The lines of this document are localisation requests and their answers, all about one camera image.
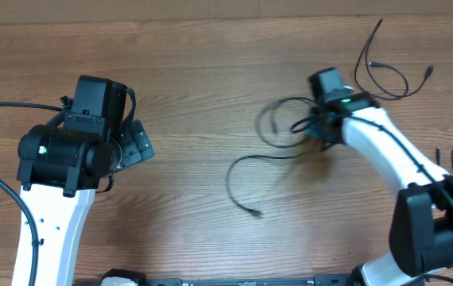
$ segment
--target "wooden table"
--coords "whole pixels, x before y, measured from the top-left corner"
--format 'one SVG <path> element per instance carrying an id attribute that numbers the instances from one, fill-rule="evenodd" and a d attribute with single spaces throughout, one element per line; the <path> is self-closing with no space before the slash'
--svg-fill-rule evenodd
<path id="1" fill-rule="evenodd" d="M 97 279 L 111 268 L 185 279 L 309 276 L 350 272 L 387 251 L 394 198 L 352 149 L 239 165 L 234 193 L 263 211 L 262 219 L 237 209 L 224 187 L 235 158 L 282 154 L 254 132 L 266 103 L 309 95 L 306 78 L 330 66 L 353 85 L 354 62 L 377 20 L 0 26 L 0 101 L 59 106 L 61 96 L 74 95 L 80 75 L 107 77 L 137 92 L 135 118 L 157 153 L 119 173 L 114 189 L 96 196 L 75 278 Z M 381 104 L 424 153 L 433 157 L 440 145 L 450 168 L 453 15 L 386 17 L 370 55 L 400 68 L 411 87 L 435 65 L 418 95 Z M 402 90 L 396 75 L 374 72 L 389 89 Z M 374 90 L 364 69 L 360 78 Z M 278 111 L 282 131 L 305 114 L 298 104 Z M 18 141 L 53 115 L 0 108 L 0 177 L 13 188 L 20 185 Z M 18 207 L 0 189 L 0 285 L 13 275 L 19 221 Z M 453 276 L 453 269 L 447 272 Z"/>

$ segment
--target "wooden surface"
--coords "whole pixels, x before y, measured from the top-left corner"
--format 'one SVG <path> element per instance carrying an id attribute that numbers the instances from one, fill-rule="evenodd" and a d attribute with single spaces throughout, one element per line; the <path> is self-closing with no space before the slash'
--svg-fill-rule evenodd
<path id="1" fill-rule="evenodd" d="M 0 25 L 388 14 L 453 14 L 453 1 L 0 0 Z"/>
<path id="2" fill-rule="evenodd" d="M 75 278 L 116 268 L 150 277 L 296 277 L 341 273 L 388 249 L 394 198 L 354 150 L 336 146 L 298 162 L 251 160 L 234 170 L 232 188 L 255 219 L 224 189 L 229 164 L 264 146 L 254 119 L 268 102 L 308 95 L 306 78 L 338 67 L 353 85 L 354 62 L 377 17 L 236 21 L 155 21 L 0 26 L 0 101 L 58 106 L 82 74 L 107 77 L 137 92 L 137 112 L 156 157 L 119 173 L 97 195 L 80 242 Z M 422 92 L 382 102 L 424 153 L 453 146 L 453 15 L 385 17 L 371 59 L 393 64 Z M 400 91 L 400 78 L 374 71 Z M 367 88 L 374 85 L 361 72 Z M 285 124 L 305 116 L 289 104 Z M 46 110 L 0 108 L 0 177 L 13 188 L 17 143 Z M 291 141 L 283 133 L 275 140 Z M 20 211 L 0 189 L 0 285 L 9 285 Z M 453 269 L 448 271 L 453 276 Z"/>

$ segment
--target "wood grain tabletop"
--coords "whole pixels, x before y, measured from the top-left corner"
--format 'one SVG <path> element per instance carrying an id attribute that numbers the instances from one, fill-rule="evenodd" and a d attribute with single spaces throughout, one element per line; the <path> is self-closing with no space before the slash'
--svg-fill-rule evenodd
<path id="1" fill-rule="evenodd" d="M 335 146 L 302 160 L 247 160 L 233 192 L 260 219 L 237 209 L 225 192 L 229 164 L 254 153 L 293 154 L 264 145 L 254 132 L 261 108 L 309 96 L 306 78 L 330 66 L 354 86 L 354 63 L 378 17 L 231 21 L 148 21 L 0 26 L 0 101 L 60 105 L 80 75 L 109 78 L 137 92 L 156 156 L 115 177 L 95 197 L 85 222 L 76 280 L 111 268 L 183 279 L 299 277 L 350 272 L 388 250 L 395 200 L 353 149 Z M 423 90 L 381 102 L 425 154 L 437 145 L 450 169 L 453 146 L 453 15 L 385 17 L 370 59 L 392 64 Z M 391 91 L 401 78 L 374 70 Z M 376 91 L 365 69 L 360 81 Z M 289 103 L 277 114 L 281 133 L 306 116 Z M 17 144 L 54 115 L 0 108 L 0 177 L 18 190 Z M 264 124 L 269 131 L 269 124 Z M 0 285 L 10 285 L 20 210 L 0 189 Z M 444 271 L 453 276 L 453 269 Z"/>

